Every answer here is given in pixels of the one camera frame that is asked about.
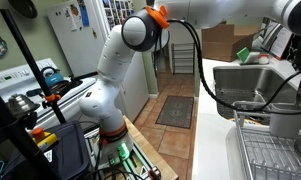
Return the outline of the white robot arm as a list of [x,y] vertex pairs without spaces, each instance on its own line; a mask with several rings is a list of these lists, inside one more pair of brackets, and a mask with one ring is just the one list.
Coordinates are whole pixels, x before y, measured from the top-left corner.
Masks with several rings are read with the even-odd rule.
[[155,0],[111,30],[97,66],[98,79],[79,102],[85,115],[100,122],[105,154],[117,152],[123,142],[133,146],[123,114],[114,104],[133,55],[153,51],[158,41],[165,41],[169,20],[208,29],[235,16],[267,17],[301,35],[301,0]]

